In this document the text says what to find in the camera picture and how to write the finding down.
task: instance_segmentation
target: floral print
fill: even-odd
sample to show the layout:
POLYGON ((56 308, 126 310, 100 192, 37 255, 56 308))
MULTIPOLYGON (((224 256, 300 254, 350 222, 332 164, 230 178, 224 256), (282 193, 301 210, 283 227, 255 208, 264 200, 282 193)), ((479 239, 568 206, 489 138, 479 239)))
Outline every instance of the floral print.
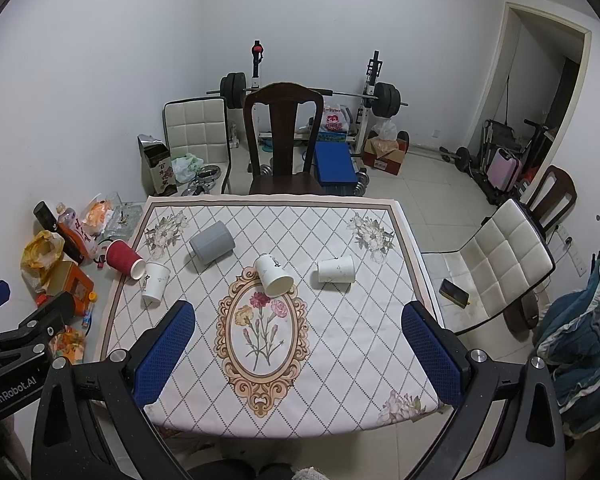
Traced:
POLYGON ((189 219, 181 211, 178 214, 171 214, 160 218, 158 225, 144 232, 146 244, 149 252, 155 260, 164 256, 164 250, 169 245, 174 246, 182 230, 189 226, 189 219))
POLYGON ((247 326, 251 324, 251 320, 253 319, 253 309, 249 305, 245 305, 240 307, 235 311, 235 323, 239 326, 247 326))
POLYGON ((419 415, 424 415, 425 409, 420 403, 418 396, 400 396, 395 390, 391 390, 389 398, 382 405, 378 415, 378 424, 395 424, 404 420, 410 420, 419 415))
POLYGON ((287 308, 286 303, 280 300, 273 300, 271 302, 271 309, 276 313, 278 317, 286 317, 287 308))
POLYGON ((356 243, 360 249, 370 251, 371 259, 378 264, 384 262, 389 249, 394 248, 395 233, 385 231, 377 219, 362 218, 355 213, 349 220, 347 229, 356 232, 356 243))
POLYGON ((288 307, 282 300, 274 300, 272 302, 271 298, 264 292, 254 292, 249 303, 251 303, 253 307, 249 305, 240 307, 235 311, 234 318, 236 325, 245 327, 242 329, 242 335, 244 336, 247 345, 251 348, 247 357, 251 354, 256 356, 253 364, 253 371, 256 371, 260 356, 264 357, 268 365, 271 365, 271 356, 273 355, 273 352, 285 343, 285 340, 283 339, 280 340, 279 343, 274 344, 279 327, 277 324, 274 324, 269 329, 269 325, 278 317, 286 317, 288 307), (269 302, 271 302, 271 314, 267 317, 266 306, 269 302), (256 318, 255 322, 251 322, 254 316, 256 318))

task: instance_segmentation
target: white cushioned chair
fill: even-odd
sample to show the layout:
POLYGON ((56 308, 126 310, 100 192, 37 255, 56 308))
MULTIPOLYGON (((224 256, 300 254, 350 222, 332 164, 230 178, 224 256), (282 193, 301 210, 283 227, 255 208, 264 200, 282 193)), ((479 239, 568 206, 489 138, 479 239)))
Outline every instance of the white cushioned chair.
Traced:
POLYGON ((456 334, 493 319, 555 270, 544 235, 513 199, 500 206, 459 251, 422 257, 445 327, 456 334), (466 308, 439 293, 445 278, 469 293, 466 308))
POLYGON ((222 186, 215 186, 211 193, 224 193, 231 173, 231 149, 226 121, 224 99, 202 97, 172 101, 162 111, 164 138, 171 158, 186 153, 215 164, 222 171, 222 186))

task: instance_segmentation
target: chair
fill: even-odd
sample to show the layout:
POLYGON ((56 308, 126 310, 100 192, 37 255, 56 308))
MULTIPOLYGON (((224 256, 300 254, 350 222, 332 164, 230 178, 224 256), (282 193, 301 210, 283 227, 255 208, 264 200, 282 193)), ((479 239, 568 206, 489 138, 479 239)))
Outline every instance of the chair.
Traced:
POLYGON ((224 180, 211 194, 224 193, 227 187, 231 192, 231 149, 224 99, 203 97, 169 102, 162 111, 162 124, 171 158, 193 153, 205 164, 219 166, 224 180))
POLYGON ((323 108, 324 101, 321 94, 295 83, 273 83, 247 95, 243 114, 251 167, 253 168, 253 182, 249 194, 324 194, 322 186, 310 174, 323 108), (293 174, 296 113, 299 104, 309 101, 315 103, 314 125, 309 135, 302 173, 293 174), (251 113, 256 103, 269 105, 273 143, 273 175, 260 174, 258 139, 256 139, 253 129, 253 114, 251 113))
POLYGON ((537 223, 538 227, 542 229, 543 234, 546 234, 551 230, 551 228, 565 215, 565 213, 576 203, 576 199, 578 198, 578 194, 576 193, 576 187, 573 184, 573 180, 564 170, 560 168, 556 168, 555 166, 549 166, 538 187, 534 191, 531 199, 526 203, 526 208, 528 209, 531 218, 537 223), (546 182, 549 175, 553 175, 555 177, 555 182, 549 189, 546 195, 542 197, 542 199, 533 206, 536 198, 542 191, 542 187, 546 182), (550 220, 548 220, 545 224, 542 224, 542 221, 546 219, 546 217, 550 216, 554 211, 554 208, 560 203, 560 201, 569 195, 570 199, 567 205, 565 205, 557 214, 555 214, 550 220))
POLYGON ((512 198, 459 251, 422 257, 445 327, 456 334, 493 319, 555 270, 544 235, 512 198), (469 293, 466 308, 438 292, 445 278, 469 293))

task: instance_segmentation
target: black bottle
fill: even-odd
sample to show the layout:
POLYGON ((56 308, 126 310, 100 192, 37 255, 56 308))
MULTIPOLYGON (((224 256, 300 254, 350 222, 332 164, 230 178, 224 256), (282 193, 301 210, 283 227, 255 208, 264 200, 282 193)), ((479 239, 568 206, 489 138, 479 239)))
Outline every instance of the black bottle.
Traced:
POLYGON ((76 246, 73 240, 58 229, 58 220, 56 216, 51 212, 44 202, 40 202, 35 208, 33 208, 33 215, 38 219, 43 229, 51 231, 52 233, 58 233, 64 238, 64 247, 62 251, 75 263, 80 265, 84 261, 84 256, 80 252, 80 249, 76 246))

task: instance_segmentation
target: person's leg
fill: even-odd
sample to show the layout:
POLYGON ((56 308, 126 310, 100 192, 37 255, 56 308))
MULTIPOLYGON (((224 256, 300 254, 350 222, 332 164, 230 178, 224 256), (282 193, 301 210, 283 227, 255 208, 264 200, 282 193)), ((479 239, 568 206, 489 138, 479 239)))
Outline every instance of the person's leg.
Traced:
POLYGON ((249 464, 231 458, 195 466, 187 473, 192 480, 253 480, 256 476, 249 464))
POLYGON ((289 464, 275 463, 264 466, 256 480, 291 480, 294 472, 289 464))

